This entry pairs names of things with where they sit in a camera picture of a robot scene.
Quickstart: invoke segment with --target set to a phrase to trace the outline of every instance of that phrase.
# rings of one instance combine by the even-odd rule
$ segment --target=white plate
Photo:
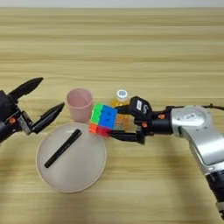
[[[79,129],[81,136],[47,169],[45,162]],[[107,151],[101,136],[88,132],[84,123],[59,126],[38,148],[36,165],[39,176],[54,190],[77,193],[91,186],[104,170]]]

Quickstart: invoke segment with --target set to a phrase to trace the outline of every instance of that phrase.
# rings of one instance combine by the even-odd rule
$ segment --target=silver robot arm
[[[224,137],[214,127],[212,115],[207,109],[221,109],[213,104],[207,106],[167,106],[153,111],[144,99],[135,96],[129,105],[116,108],[118,114],[134,116],[136,133],[113,130],[109,135],[121,141],[145,143],[145,137],[157,134],[185,138],[199,168],[217,199],[216,206],[224,220]]]
[[[224,137],[214,127],[211,113],[201,106],[174,108],[171,126],[174,136],[188,140],[224,219]]]

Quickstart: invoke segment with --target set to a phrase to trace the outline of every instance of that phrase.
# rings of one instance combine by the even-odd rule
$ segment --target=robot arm
[[[211,113],[201,106],[174,108],[171,125],[176,137],[188,140],[224,219],[224,137],[214,127]]]
[[[32,132],[38,134],[52,123],[64,107],[64,102],[47,110],[37,122],[32,122],[30,117],[18,107],[18,99],[33,91],[43,78],[28,80],[9,94],[0,91],[0,143],[18,131],[27,135]]]
[[[185,138],[217,199],[217,207],[224,220],[224,137],[214,127],[211,113],[206,108],[223,109],[213,105],[169,106],[155,112],[147,101],[136,96],[131,98],[129,106],[117,107],[119,114],[135,117],[136,133],[113,130],[109,134],[122,141],[140,144],[144,144],[146,136],[155,134]]]

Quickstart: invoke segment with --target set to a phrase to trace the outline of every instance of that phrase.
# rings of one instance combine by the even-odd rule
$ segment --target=blue square
[[[117,114],[117,109],[116,108],[111,108],[109,106],[103,105],[102,108],[103,114],[107,113],[108,116],[116,116]]]
[[[112,130],[115,127],[115,123],[116,123],[115,119],[110,119],[109,117],[102,117],[99,124],[102,127]]]
[[[104,105],[99,124],[105,128],[113,129],[116,123],[116,114],[116,109]]]

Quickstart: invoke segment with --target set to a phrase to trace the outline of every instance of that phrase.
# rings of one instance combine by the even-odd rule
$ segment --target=red square
[[[96,133],[101,135],[101,136],[108,137],[109,136],[109,134],[108,134],[109,131],[111,131],[111,129],[104,128],[102,126],[98,126]]]

